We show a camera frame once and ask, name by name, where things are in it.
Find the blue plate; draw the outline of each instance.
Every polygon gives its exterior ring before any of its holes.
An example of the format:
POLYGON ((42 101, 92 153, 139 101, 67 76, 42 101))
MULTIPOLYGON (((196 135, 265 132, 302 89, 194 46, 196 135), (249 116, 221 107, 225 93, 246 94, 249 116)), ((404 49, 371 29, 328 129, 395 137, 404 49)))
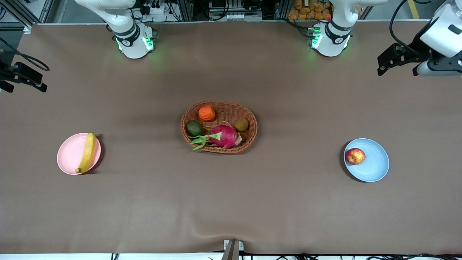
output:
POLYGON ((387 175, 390 168, 385 149, 376 141, 367 138, 359 138, 351 141, 345 148, 343 160, 346 168, 354 177, 365 182, 379 181, 387 175), (366 159, 359 165, 352 165, 345 159, 345 154, 351 148, 359 148, 366 154, 366 159))

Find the pink plate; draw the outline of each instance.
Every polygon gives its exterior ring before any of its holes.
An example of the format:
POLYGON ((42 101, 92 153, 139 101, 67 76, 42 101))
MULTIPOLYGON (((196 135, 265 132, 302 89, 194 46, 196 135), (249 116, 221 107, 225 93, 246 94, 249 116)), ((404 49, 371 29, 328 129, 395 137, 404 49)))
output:
MULTIPOLYGON (((84 155, 85 141, 88 133, 80 133, 69 137, 62 143, 58 150, 58 166, 61 171, 70 175, 79 175, 82 173, 76 173, 75 169, 79 167, 80 161, 84 155)), ((91 164, 91 168, 95 166, 101 155, 101 144, 98 138, 96 139, 96 151, 95 158, 91 164)))

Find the yellow tape strip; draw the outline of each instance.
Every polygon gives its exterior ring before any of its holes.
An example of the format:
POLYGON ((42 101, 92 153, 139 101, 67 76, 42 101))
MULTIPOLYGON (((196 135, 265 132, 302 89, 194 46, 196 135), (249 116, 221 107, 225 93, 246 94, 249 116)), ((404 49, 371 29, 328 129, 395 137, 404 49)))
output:
POLYGON ((409 4, 409 8, 411 9, 412 17, 414 19, 419 19, 419 13, 417 12, 417 8, 415 8, 415 3, 413 0, 407 0, 407 3, 409 4))

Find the basket rim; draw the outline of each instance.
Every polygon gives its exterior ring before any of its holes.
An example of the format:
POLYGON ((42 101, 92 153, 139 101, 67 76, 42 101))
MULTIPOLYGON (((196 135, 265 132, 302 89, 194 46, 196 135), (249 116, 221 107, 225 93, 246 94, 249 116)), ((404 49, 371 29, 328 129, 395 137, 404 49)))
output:
MULTIPOLYGON (((181 118, 181 130, 182 130, 182 135, 183 135, 183 138, 184 140, 190 144, 191 140, 189 139, 188 137, 188 134, 186 132, 186 127, 185 127, 185 123, 186 123, 186 116, 189 114, 189 112, 199 106, 199 105, 202 105, 202 104, 209 104, 209 103, 216 103, 216 104, 225 104, 225 105, 232 105, 232 106, 237 106, 237 107, 240 107, 244 110, 246 110, 246 112, 249 112, 249 114, 251 115, 253 121, 255 121, 255 131, 249 135, 248 139, 246 140, 246 142, 244 143, 244 145, 241 145, 241 146, 238 146, 238 147, 233 147, 233 148, 229 148, 229 149, 223 149, 223 150, 218 150, 218 149, 214 149, 214 148, 211 148, 211 147, 203 147, 201 148, 200 150, 202 151, 206 151, 206 152, 212 152, 212 153, 220 153, 220 154, 235 154, 235 153, 239 153, 243 150, 245 150, 246 148, 248 148, 252 142, 254 141, 255 139, 255 136, 258 132, 258 124, 257 124, 257 120, 256 120, 256 117, 255 115, 253 114, 253 112, 243 106, 243 105, 240 105, 240 104, 237 104, 237 103, 233 103, 233 102, 228 102, 228 101, 221 101, 221 100, 203 100, 203 101, 200 101, 200 102, 197 102, 197 103, 194 103, 192 106, 190 106, 186 111, 185 113, 183 114, 182 118, 181 118)), ((199 146, 198 144, 190 144, 192 147, 197 147, 199 146)))

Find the white robot mount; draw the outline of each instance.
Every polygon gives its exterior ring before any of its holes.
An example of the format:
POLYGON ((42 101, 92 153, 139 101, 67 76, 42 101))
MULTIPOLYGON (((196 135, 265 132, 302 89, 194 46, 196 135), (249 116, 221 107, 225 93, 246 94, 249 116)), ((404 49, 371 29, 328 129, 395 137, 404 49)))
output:
POLYGON ((359 12, 355 5, 378 6, 388 0, 330 0, 334 7, 332 19, 319 24, 319 33, 312 48, 321 55, 334 57, 339 55, 350 38, 350 32, 358 20, 359 12))
POLYGON ((136 23, 127 10, 135 5, 135 0, 75 1, 93 11, 109 25, 120 51, 128 58, 139 59, 154 51, 155 36, 152 28, 144 23, 136 23))

